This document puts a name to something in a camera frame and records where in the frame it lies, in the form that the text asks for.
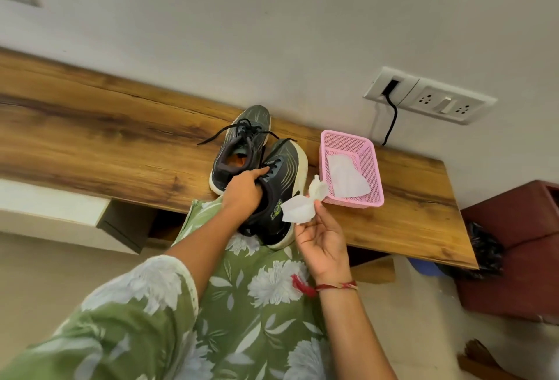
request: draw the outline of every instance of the blue object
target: blue object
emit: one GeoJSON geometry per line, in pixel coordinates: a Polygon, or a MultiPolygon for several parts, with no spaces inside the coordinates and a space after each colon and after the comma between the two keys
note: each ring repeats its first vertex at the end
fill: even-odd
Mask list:
{"type": "Polygon", "coordinates": [[[445,276],[444,272],[439,270],[439,267],[437,267],[437,265],[434,262],[423,261],[423,259],[416,259],[416,258],[408,258],[408,261],[419,274],[428,275],[430,277],[445,276]]]}

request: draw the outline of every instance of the tiled floor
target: tiled floor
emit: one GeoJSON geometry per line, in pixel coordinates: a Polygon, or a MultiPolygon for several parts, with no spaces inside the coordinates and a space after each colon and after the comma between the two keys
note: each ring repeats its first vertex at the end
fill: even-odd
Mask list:
{"type": "Polygon", "coordinates": [[[404,257],[395,257],[395,267],[395,283],[360,284],[360,290],[399,380],[475,379],[456,363],[473,338],[517,376],[559,378],[559,326],[466,312],[450,278],[423,276],[404,257]]]}
{"type": "MultiPolygon", "coordinates": [[[[0,234],[0,296],[10,297],[0,306],[0,367],[48,337],[97,285],[146,256],[0,234]]],[[[456,364],[473,337],[519,376],[559,378],[559,327],[466,313],[450,279],[420,275],[403,257],[395,266],[395,283],[360,284],[360,293],[400,380],[473,379],[456,364]]]]}
{"type": "Polygon", "coordinates": [[[403,257],[395,267],[395,283],[360,284],[360,292],[399,380],[475,378],[456,363],[464,312],[452,281],[420,275],[403,257]]]}

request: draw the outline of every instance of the hand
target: hand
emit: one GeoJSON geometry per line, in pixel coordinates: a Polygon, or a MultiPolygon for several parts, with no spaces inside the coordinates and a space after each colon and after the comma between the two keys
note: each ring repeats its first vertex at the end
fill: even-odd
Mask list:
{"type": "Polygon", "coordinates": [[[235,175],[225,188],[221,210],[231,214],[239,224],[245,222],[262,199],[262,188],[255,181],[269,169],[266,166],[235,175]]]}
{"type": "Polygon", "coordinates": [[[318,200],[316,216],[295,225],[295,240],[317,284],[348,283],[352,280],[342,228],[318,200]]]}

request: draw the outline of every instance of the white tissue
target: white tissue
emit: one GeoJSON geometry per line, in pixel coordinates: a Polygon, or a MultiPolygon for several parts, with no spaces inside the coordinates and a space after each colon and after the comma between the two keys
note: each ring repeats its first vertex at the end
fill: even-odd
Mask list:
{"type": "Polygon", "coordinates": [[[355,198],[371,192],[369,183],[353,166],[348,155],[329,155],[328,169],[337,198],[355,198]]]}
{"type": "Polygon", "coordinates": [[[314,201],[324,200],[328,196],[328,184],[320,181],[317,175],[309,185],[309,197],[299,194],[282,203],[284,222],[303,224],[315,216],[314,201]]]}

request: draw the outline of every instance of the green floral kurta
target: green floral kurta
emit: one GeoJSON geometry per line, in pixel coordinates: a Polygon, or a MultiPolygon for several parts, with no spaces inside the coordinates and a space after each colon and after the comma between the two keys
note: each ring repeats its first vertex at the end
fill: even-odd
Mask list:
{"type": "MultiPolygon", "coordinates": [[[[194,201],[176,242],[220,205],[194,201]]],[[[236,234],[199,305],[184,264],[150,258],[96,289],[0,380],[333,378],[320,303],[292,274],[309,280],[294,243],[274,252],[236,234]]]]}

